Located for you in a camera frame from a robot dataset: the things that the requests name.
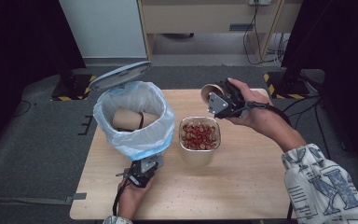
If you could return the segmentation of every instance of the circular lid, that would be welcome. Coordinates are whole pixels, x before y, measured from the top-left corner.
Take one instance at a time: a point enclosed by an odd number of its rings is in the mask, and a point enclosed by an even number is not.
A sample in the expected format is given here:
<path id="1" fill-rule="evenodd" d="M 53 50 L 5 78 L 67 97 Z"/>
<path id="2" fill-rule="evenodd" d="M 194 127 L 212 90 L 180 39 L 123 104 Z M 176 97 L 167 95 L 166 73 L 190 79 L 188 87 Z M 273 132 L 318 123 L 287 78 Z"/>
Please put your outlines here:
<path id="1" fill-rule="evenodd" d="M 93 91 L 101 91 L 124 84 L 143 75 L 151 67 L 151 64 L 150 61 L 145 61 L 119 67 L 116 70 L 95 78 L 89 84 L 89 88 Z"/>

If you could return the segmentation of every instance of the sleeve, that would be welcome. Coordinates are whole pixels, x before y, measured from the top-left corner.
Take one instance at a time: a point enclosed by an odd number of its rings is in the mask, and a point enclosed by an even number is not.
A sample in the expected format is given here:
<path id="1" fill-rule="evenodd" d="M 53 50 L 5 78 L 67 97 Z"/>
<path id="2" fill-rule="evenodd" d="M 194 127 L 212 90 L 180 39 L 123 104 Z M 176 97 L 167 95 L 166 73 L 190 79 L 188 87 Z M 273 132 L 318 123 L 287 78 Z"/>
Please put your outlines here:
<path id="1" fill-rule="evenodd" d="M 282 155 L 298 223 L 358 223 L 358 192 L 346 170 L 314 144 Z"/>
<path id="2" fill-rule="evenodd" d="M 103 221 L 103 224 L 132 224 L 132 222 L 124 217 L 110 216 Z"/>

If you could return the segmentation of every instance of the black curtain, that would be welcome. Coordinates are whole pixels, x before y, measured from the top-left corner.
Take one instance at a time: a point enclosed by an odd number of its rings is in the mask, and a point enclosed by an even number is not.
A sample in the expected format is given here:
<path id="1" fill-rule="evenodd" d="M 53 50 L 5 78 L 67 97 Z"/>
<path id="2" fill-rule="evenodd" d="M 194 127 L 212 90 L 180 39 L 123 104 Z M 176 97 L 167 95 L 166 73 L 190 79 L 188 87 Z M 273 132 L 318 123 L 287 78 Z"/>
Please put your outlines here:
<path id="1" fill-rule="evenodd" d="M 358 1 L 303 1 L 282 65 L 324 70 L 324 108 L 358 153 Z"/>
<path id="2" fill-rule="evenodd" d="M 59 74 L 59 62 L 86 67 L 59 1 L 0 0 L 0 132 L 24 87 Z"/>

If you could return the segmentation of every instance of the red food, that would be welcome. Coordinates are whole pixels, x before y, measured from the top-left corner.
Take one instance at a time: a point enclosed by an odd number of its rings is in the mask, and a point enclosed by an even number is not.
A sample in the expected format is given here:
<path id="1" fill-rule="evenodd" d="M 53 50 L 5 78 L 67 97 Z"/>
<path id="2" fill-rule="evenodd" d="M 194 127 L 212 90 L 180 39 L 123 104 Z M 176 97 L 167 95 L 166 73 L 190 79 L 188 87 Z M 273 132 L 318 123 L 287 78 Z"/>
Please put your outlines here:
<path id="1" fill-rule="evenodd" d="M 216 147 L 216 128 L 204 122 L 191 122 L 181 130 L 184 147 L 193 150 L 209 150 Z"/>

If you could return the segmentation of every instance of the yellow black tape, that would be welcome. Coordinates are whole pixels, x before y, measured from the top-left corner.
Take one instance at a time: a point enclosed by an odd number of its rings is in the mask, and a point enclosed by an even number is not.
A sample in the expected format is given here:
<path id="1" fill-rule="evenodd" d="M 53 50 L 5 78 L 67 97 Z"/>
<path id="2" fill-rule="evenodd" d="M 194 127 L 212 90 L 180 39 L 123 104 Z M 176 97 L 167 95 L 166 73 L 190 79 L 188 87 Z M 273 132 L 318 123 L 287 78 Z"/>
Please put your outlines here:
<path id="1" fill-rule="evenodd" d="M 89 83 L 94 80 L 96 76 L 91 76 L 89 78 Z M 86 100 L 90 94 L 90 87 L 88 86 L 82 95 L 78 96 L 58 96 L 58 97 L 51 97 L 51 101 L 71 101 L 71 100 Z"/>
<path id="2" fill-rule="evenodd" d="M 264 75 L 264 80 L 267 83 L 269 94 L 271 95 L 272 99 L 305 99 L 308 98 L 308 94 L 278 94 L 275 92 L 275 88 L 272 85 L 272 82 L 269 78 L 269 74 Z"/>

